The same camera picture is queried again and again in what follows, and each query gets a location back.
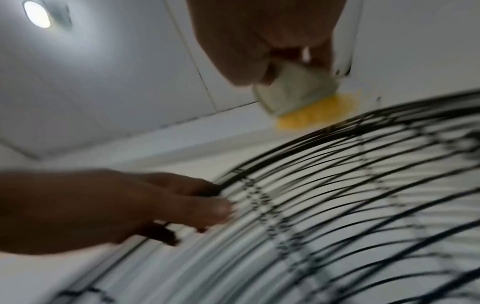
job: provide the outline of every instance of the hand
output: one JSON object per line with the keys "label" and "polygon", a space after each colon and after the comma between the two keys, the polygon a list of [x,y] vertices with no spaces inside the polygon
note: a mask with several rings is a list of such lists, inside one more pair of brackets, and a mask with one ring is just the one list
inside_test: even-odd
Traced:
{"label": "hand", "polygon": [[330,69],[332,33],[346,0],[188,0],[198,42],[234,85],[269,84],[271,63],[300,61]]}
{"label": "hand", "polygon": [[1,173],[0,250],[48,254],[118,243],[153,220],[212,226],[228,220],[231,204],[200,195],[218,192],[169,173]]}

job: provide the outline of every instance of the ceiling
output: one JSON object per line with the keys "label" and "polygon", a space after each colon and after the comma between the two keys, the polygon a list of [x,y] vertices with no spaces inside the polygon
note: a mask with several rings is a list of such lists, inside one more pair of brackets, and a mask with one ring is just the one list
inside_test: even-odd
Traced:
{"label": "ceiling", "polygon": [[[60,2],[71,29],[34,26],[23,0],[0,3],[0,141],[23,154],[45,158],[254,101],[198,46],[185,0]],[[335,33],[342,73],[358,16]]]}

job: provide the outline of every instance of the wire cage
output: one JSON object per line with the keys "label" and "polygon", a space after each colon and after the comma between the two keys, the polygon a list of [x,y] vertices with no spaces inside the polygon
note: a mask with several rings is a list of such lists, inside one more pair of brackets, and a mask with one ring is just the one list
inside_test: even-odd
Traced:
{"label": "wire cage", "polygon": [[235,220],[135,237],[51,303],[480,301],[480,94],[373,111],[218,179]]}

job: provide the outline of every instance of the ceiling light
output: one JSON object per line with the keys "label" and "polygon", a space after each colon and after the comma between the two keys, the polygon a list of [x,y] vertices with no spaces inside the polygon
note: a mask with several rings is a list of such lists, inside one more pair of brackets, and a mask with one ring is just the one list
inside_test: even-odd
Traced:
{"label": "ceiling light", "polygon": [[34,25],[42,29],[50,27],[49,14],[43,6],[33,1],[25,1],[23,8],[25,9],[26,16]]}

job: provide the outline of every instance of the cleaning brush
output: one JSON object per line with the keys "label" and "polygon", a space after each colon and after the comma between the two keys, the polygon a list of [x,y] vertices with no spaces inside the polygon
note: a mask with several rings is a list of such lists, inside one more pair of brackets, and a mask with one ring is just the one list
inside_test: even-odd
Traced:
{"label": "cleaning brush", "polygon": [[253,93],[265,111],[277,117],[279,129],[331,125],[355,109],[352,98],[337,94],[339,85],[326,70],[282,62],[275,72],[271,85],[255,85]]}

